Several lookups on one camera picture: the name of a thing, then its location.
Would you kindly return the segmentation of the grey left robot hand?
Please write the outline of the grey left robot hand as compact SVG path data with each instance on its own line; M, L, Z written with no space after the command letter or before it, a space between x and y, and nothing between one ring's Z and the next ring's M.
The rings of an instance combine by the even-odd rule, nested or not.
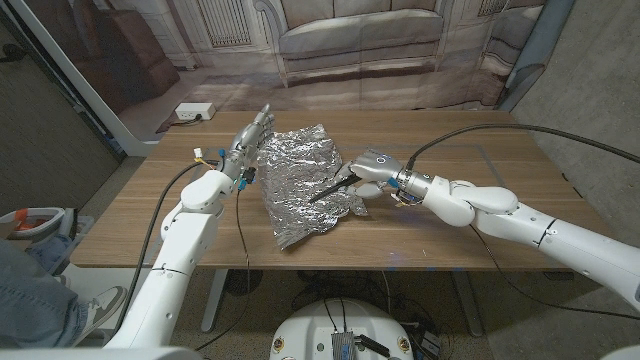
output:
M255 160L258 150L273 136L274 124L275 116L271 113L271 106L266 104L254 120L233 138L221 172L232 180L239 179Z

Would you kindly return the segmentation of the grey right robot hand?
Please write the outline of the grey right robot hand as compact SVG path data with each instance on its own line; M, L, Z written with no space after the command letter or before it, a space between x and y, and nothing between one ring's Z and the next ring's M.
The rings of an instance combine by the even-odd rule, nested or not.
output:
M350 186L348 193L363 199L373 199L383 194L386 186L398 188L398 175L403 165L389 155L368 150L354 160L349 161L336 173L334 183L344 182L349 177L358 177L364 184Z

